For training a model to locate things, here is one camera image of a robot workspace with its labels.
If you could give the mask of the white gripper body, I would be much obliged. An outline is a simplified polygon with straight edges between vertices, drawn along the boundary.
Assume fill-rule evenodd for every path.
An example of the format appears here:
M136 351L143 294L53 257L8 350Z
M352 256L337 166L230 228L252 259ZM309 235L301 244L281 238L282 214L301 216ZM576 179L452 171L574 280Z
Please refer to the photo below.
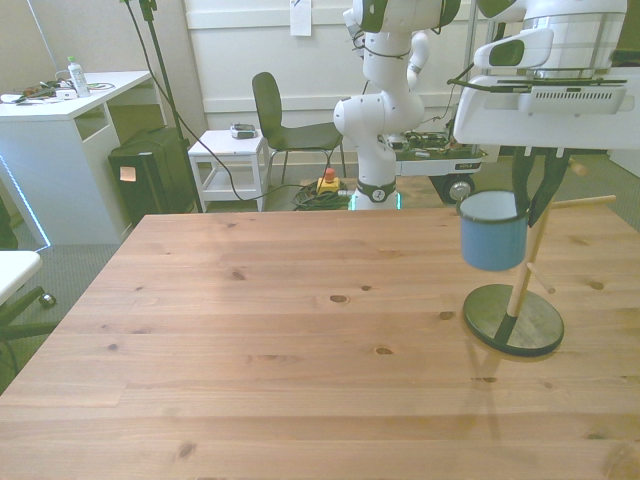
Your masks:
M478 76L462 92L454 137L467 144L637 149L639 76Z

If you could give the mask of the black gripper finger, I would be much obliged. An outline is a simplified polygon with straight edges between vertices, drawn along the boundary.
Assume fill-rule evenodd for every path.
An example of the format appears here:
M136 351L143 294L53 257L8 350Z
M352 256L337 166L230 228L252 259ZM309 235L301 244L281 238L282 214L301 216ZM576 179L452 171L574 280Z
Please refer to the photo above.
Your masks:
M513 154L511 179L515 199L516 212L524 215L529 208L528 179L535 162L532 149L516 147Z
M542 181L529 208L529 226L533 227L559 189L569 165L570 152L566 149L546 149Z

